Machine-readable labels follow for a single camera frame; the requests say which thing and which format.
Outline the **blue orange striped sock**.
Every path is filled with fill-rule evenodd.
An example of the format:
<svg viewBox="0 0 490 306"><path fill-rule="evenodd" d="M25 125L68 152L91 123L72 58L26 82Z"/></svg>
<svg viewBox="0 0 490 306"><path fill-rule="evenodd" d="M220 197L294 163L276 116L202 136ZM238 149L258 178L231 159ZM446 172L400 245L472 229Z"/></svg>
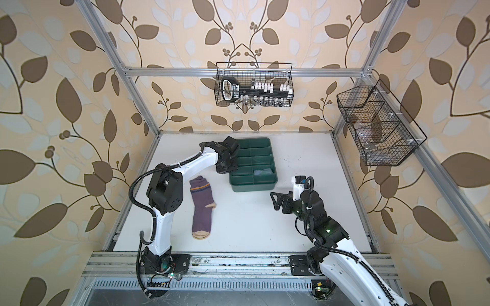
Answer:
<svg viewBox="0 0 490 306"><path fill-rule="evenodd" d="M271 168L256 169L253 171L255 177L274 177L275 173Z"/></svg>

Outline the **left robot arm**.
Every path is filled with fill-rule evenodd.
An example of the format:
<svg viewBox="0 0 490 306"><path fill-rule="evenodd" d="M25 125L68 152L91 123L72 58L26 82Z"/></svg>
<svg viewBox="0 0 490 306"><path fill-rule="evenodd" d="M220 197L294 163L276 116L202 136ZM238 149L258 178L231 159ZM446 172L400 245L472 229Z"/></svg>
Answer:
<svg viewBox="0 0 490 306"><path fill-rule="evenodd" d="M131 204L151 215L149 238L145 231L139 233L138 266L158 273L174 266L170 235L174 213L184 200L185 182L209 167L218 174L237 170L239 148L231 136L222 142L202 142L195 155L170 165L157 164L133 181L128 191Z"/></svg>

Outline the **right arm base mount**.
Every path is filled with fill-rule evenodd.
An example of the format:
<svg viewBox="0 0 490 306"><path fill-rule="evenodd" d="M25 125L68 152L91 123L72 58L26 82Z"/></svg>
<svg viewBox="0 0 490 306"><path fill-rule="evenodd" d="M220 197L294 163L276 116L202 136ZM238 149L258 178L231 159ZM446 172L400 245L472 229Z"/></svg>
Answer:
<svg viewBox="0 0 490 306"><path fill-rule="evenodd" d="M324 276L320 262L311 255L290 255L288 262L293 276Z"/></svg>

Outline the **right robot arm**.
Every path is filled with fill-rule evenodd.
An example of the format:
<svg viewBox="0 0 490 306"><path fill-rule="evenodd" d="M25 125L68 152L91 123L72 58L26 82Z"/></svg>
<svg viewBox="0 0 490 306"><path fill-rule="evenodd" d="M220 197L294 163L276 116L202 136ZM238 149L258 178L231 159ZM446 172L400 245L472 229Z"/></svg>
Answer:
<svg viewBox="0 0 490 306"><path fill-rule="evenodd" d="M303 222L313 247L307 251L308 271L330 279L354 305L408 305L365 260L347 231L327 215L314 190L313 177L292 178L293 191L271 192L275 210L293 214Z"/></svg>

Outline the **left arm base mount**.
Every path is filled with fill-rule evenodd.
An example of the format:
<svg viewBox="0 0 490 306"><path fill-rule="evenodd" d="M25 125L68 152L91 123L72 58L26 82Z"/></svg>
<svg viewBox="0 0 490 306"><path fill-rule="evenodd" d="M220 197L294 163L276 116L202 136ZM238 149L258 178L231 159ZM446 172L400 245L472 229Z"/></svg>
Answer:
<svg viewBox="0 0 490 306"><path fill-rule="evenodd" d="M153 253L143 254L140 263L140 273L154 274L186 274L190 267L190 254L165 254L155 256Z"/></svg>

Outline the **purple sock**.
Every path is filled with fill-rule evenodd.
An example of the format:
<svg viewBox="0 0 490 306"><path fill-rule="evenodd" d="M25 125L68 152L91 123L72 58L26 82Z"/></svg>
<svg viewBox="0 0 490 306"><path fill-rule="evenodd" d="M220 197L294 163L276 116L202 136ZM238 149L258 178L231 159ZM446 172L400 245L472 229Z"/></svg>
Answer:
<svg viewBox="0 0 490 306"><path fill-rule="evenodd" d="M202 240L211 234L213 210L216 207L210 183L203 176L190 181L190 192L194 204L192 236Z"/></svg>

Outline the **green compartment tray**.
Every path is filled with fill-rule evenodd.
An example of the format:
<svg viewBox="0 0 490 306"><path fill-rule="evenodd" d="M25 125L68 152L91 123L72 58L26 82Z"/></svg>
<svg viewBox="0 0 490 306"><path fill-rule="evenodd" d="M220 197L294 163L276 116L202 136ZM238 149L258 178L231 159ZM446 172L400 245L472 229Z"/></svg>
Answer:
<svg viewBox="0 0 490 306"><path fill-rule="evenodd" d="M269 138L242 138L237 155L238 169L229 174L229 182L236 193L272 191L278 182L273 148ZM274 177L255 177L256 169L271 168Z"/></svg>

